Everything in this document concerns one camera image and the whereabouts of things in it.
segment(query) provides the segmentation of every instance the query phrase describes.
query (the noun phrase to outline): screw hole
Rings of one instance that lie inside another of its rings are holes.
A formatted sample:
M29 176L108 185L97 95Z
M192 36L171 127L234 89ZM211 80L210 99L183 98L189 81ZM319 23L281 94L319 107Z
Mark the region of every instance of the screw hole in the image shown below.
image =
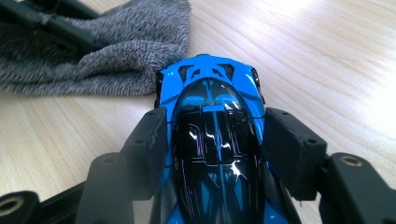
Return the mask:
M341 161L347 165L350 165L350 166L362 166L363 165L363 162L361 162L360 160L353 158L353 157L348 157L348 156L342 157Z
M23 205L22 196L15 196L0 202L0 217L18 210Z
M103 164L103 165L111 165L111 164L113 164L114 162L116 162L116 159L115 159L115 158L112 158L112 157L104 158L104 159L102 160L102 164Z

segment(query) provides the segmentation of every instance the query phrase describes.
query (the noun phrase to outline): table surface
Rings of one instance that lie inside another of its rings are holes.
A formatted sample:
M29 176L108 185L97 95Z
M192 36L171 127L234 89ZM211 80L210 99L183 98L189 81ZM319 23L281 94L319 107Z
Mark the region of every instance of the table surface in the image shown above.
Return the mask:
M125 0L85 0L104 11ZM256 67L267 106L289 111L328 142L359 155L396 189L396 1L191 0L188 56L209 53ZM86 178L119 151L154 102L139 97L22 97L0 92L0 195L41 200ZM317 202L296 204L319 223ZM147 223L150 202L138 203Z

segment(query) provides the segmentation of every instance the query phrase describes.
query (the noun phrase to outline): black plastic part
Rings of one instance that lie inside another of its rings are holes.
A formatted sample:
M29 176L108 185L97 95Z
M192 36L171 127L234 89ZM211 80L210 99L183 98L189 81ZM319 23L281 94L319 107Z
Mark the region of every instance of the black plastic part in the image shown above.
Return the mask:
M123 154L108 153L96 158L85 182L75 223L133 223L128 174Z
M65 19L52 14L43 23L34 5L35 1L18 3L14 0L0 1L0 34L2 35L25 35L34 40L48 45L55 45L59 49L67 49L70 54L81 57L90 52L99 50L106 43L99 42L91 34L75 27ZM53 7L55 1L39 1L45 7ZM55 4L62 15L78 19L95 18L98 15L87 7L74 0L62 0Z
M31 191L9 193L0 198L1 224L34 224L38 223L39 200Z
M327 181L318 184L323 223L396 223L396 194L368 161L335 153L325 170Z
M83 54L96 51L106 45L104 43L99 43L92 35L55 15L49 18L45 25L45 30L52 34L59 35L62 39L78 46L78 50Z
M91 20L99 17L99 14L82 5L76 0L25 0L39 5L48 12L57 15L81 20Z
M264 176L265 197L273 203L279 212L288 220L290 224L301 224L290 195L264 165L262 167Z
M41 203L41 223L74 223L85 182Z
M29 28L37 28L41 22L41 18L38 16L37 12L14 0L1 0L0 12L7 14Z
M168 152L166 133L166 109L151 110L136 125L120 152L130 164L133 200L149 200L159 191Z
M169 176L165 186L154 195L149 224L165 224L168 220L177 204L174 182L172 176Z
M296 200L315 200L314 177L326 156L326 142L292 114L266 108L263 157Z

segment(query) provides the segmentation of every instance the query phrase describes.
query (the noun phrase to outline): knitted fabric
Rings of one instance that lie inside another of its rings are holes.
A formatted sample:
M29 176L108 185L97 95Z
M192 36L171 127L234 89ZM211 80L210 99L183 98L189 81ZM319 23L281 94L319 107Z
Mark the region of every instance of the knitted fabric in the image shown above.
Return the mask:
M155 73L187 52L190 11L187 0L134 0L94 20L66 18L106 43L82 58L32 38L0 35L0 90L23 95L153 92Z

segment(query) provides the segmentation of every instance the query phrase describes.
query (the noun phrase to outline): wooden table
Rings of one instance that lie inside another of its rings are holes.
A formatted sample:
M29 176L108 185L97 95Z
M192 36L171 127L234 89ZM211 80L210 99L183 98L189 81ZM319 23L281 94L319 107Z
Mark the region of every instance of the wooden table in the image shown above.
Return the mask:
M86 0L98 11L125 2ZM191 0L188 56L251 64L267 106L317 132L330 154L370 161L396 189L395 1ZM0 92L0 195L29 189L45 200L86 178L91 161L119 151L153 106L140 97L21 97ZM296 204L319 223L317 204ZM147 223L150 202L135 207Z

